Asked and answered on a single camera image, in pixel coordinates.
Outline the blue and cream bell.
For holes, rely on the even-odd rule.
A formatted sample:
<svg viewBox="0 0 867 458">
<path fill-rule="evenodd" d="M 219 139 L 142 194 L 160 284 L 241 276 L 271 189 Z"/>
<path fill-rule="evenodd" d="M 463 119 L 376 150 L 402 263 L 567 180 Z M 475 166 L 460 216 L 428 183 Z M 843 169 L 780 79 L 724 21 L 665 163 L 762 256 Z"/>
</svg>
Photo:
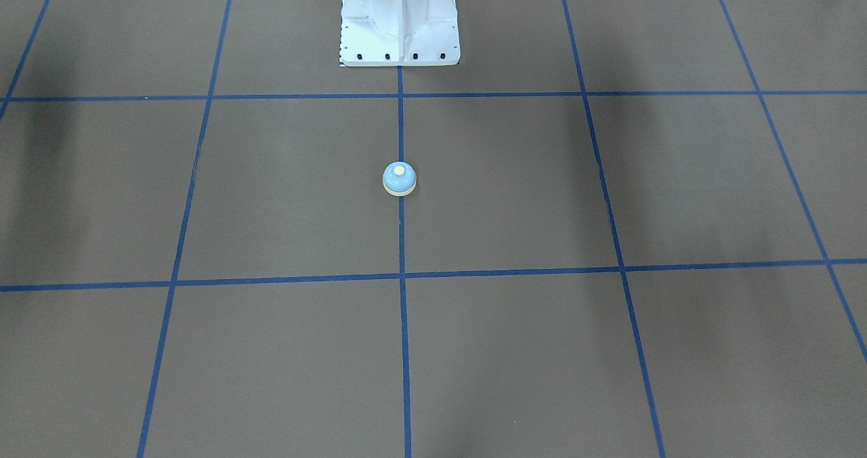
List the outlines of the blue and cream bell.
<svg viewBox="0 0 867 458">
<path fill-rule="evenodd" d="M 408 163 L 390 163 L 382 173 L 382 186 L 392 196 L 408 196 L 417 184 L 415 168 Z"/>
</svg>

